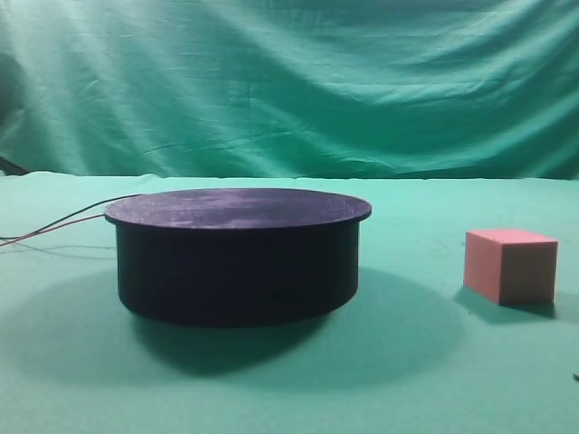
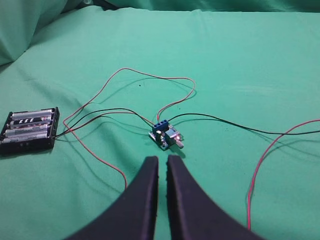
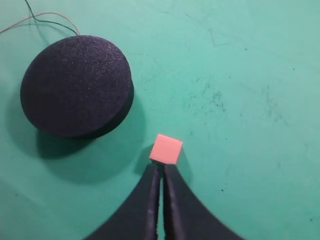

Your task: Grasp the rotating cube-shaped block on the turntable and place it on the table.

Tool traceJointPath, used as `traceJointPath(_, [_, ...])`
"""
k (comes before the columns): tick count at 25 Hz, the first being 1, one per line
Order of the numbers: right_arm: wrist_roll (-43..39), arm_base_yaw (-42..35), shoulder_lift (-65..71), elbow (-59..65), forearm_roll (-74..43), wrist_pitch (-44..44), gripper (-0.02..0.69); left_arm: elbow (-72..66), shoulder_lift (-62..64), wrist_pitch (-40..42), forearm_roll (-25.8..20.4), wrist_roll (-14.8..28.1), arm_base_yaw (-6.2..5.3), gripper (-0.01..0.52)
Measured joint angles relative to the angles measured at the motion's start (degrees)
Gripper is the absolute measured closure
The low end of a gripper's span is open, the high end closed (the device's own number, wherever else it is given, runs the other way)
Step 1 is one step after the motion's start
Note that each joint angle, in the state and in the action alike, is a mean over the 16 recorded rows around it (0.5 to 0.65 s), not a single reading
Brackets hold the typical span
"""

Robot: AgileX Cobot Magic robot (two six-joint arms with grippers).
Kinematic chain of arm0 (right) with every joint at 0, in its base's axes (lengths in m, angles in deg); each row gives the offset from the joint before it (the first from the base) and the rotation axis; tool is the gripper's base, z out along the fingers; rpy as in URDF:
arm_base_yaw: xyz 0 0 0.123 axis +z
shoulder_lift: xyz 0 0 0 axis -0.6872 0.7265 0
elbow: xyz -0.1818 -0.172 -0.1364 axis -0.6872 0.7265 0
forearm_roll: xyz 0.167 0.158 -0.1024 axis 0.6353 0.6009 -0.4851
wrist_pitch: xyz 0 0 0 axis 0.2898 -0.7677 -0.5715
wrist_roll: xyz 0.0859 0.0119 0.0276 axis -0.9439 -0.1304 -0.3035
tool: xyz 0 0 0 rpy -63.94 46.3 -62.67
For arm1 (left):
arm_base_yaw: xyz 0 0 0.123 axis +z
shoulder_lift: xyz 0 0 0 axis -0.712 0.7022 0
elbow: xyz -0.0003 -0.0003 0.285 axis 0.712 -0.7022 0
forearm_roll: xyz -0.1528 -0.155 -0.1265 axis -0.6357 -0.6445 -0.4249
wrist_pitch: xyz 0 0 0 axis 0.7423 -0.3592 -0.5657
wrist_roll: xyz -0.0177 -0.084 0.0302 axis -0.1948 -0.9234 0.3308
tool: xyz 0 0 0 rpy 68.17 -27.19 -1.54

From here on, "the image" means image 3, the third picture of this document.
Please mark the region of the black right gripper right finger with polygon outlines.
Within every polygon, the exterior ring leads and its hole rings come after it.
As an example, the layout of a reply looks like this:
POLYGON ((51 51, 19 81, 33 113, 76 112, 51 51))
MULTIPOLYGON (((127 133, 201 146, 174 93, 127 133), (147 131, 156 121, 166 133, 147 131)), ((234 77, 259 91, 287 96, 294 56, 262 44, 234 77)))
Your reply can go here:
POLYGON ((163 168, 163 220, 166 240, 242 239, 203 205, 173 164, 163 168))

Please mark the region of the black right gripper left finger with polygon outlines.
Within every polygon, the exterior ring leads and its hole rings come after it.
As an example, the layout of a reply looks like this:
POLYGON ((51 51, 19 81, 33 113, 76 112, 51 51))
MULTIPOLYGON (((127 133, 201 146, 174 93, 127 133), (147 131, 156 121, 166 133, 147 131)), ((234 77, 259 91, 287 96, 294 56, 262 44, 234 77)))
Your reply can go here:
POLYGON ((160 171, 150 163, 139 182, 116 212, 87 240, 156 240, 160 171))

